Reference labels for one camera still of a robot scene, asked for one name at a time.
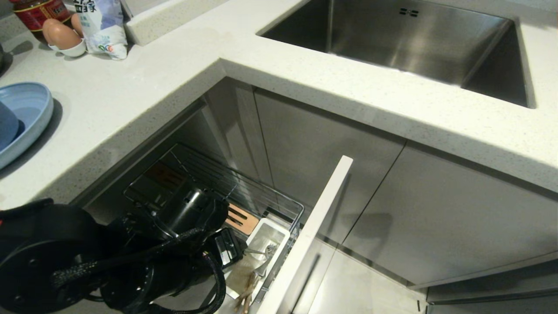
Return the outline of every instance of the sauce jar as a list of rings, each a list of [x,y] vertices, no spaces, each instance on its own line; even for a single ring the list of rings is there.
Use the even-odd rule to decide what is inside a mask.
[[[29,28],[35,38],[46,43],[42,34],[42,24],[55,18],[71,27],[71,14],[62,0],[9,0],[13,3],[13,13]]]

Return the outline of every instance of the egg holder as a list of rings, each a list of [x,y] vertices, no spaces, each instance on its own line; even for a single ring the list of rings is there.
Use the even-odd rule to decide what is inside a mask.
[[[85,40],[82,38],[81,42],[70,49],[59,49],[55,45],[49,45],[49,48],[56,51],[57,53],[62,53],[64,55],[70,56],[72,58],[81,56],[87,50],[87,46],[85,45]]]

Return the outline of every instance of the kitchen floor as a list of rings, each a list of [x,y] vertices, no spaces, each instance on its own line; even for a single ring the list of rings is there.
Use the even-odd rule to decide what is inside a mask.
[[[308,258],[313,271],[294,314],[426,313],[424,292],[409,290],[320,240],[314,241]]]

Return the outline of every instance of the plastic bag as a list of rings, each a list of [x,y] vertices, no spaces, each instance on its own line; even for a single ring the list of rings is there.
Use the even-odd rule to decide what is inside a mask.
[[[120,0],[74,0],[91,54],[108,54],[125,59],[128,53]]]

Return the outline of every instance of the blue cup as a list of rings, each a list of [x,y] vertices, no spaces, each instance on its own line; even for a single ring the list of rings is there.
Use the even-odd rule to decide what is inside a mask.
[[[5,104],[0,102],[0,151],[6,148],[16,137],[19,122]]]

